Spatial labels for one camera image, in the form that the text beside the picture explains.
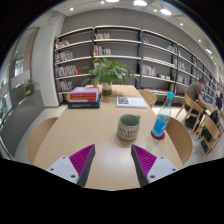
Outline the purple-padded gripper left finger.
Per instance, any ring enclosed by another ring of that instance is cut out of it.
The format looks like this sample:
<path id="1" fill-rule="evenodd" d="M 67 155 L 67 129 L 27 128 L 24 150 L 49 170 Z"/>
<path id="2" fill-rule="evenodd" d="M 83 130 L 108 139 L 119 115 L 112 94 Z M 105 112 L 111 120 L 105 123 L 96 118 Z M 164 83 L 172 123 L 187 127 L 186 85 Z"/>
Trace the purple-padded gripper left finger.
<path id="1" fill-rule="evenodd" d="M 95 145 L 89 145 L 71 156 L 61 156 L 47 171 L 84 187 L 86 185 L 93 158 Z"/>

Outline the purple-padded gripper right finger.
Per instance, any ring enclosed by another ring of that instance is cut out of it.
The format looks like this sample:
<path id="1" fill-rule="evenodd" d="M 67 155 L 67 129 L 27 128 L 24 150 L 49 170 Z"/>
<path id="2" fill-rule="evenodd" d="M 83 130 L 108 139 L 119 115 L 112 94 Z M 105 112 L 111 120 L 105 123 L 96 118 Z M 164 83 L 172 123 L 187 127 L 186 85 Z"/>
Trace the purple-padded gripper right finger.
<path id="1" fill-rule="evenodd" d="M 131 155 L 141 187 L 177 171 L 177 167 L 166 157 L 157 157 L 137 145 L 131 145 Z"/>

